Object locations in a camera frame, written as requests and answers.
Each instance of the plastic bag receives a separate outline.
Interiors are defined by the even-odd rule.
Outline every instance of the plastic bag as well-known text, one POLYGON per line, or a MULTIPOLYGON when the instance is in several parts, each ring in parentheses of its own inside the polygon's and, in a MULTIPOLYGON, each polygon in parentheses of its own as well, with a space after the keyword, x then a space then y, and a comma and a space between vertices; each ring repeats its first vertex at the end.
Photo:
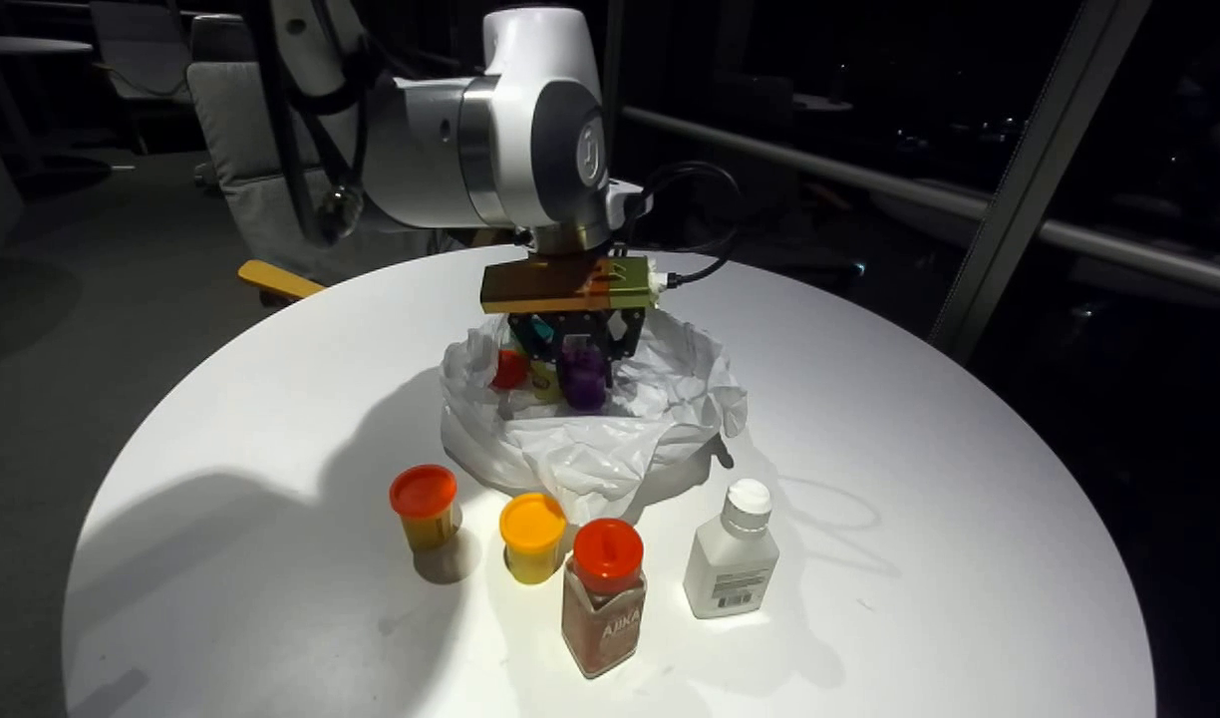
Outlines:
POLYGON ((689 322, 649 312, 640 353, 615 366, 607 410, 572 417, 531 387, 496 393, 503 318, 448 346, 443 448, 503 490, 549 490, 572 524, 631 515, 706 483, 714 440, 746 431, 732 359, 689 322))

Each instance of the yellow object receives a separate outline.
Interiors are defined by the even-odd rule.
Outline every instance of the yellow object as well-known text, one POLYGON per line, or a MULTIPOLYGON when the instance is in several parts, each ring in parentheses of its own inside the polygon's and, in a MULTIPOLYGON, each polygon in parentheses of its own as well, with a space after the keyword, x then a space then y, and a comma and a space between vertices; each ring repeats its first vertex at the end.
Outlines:
POLYGON ((549 496, 519 496, 500 515, 503 563, 519 581, 543 581, 563 567, 567 515, 549 496))
POLYGON ((296 277, 296 270, 286 270, 281 262, 266 262, 266 261, 246 261, 241 269, 241 280, 265 286, 265 292, 286 297, 286 300, 302 300, 302 297, 322 292, 322 282, 316 282, 306 277, 296 277))

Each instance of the red cap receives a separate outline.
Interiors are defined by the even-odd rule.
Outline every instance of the red cap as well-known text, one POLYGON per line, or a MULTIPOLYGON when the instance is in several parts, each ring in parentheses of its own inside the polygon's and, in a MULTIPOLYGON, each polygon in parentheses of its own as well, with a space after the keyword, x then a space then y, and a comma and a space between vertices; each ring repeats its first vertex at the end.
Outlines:
POLYGON ((397 488, 386 490, 386 503, 405 515, 405 520, 435 520, 443 515, 458 496, 458 483, 448 467, 439 464, 418 464, 407 467, 397 488))
POLYGON ((624 520, 593 520, 575 536, 575 573, 593 595, 615 595, 642 573, 642 536, 624 520))

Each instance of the floor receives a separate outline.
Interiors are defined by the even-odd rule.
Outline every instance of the floor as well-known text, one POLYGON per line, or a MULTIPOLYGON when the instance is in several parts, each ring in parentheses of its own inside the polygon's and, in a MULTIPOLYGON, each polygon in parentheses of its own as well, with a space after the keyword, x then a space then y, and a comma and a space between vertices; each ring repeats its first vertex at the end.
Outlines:
POLYGON ((195 156, 43 201, 0 256, 0 718, 64 714, 60 599, 107 464, 205 355, 266 314, 195 156))

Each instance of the white round table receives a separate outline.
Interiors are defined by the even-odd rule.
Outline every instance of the white round table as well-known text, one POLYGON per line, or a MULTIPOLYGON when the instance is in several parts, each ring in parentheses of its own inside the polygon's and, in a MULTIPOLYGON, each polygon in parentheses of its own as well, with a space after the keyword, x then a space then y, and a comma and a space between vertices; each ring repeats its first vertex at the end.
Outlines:
POLYGON ((640 653, 588 682, 559 581, 500 563, 503 496, 463 483, 468 581, 418 581, 386 483, 439 444, 439 359, 519 252, 386 269, 250 326, 133 435, 83 524, 76 718, 862 714, 1153 718, 1126 563, 1054 451, 972 375, 826 292, 728 269, 661 306, 750 393, 734 471, 642 515, 640 653), (734 474, 779 496, 754 620, 694 623, 689 536, 734 474))

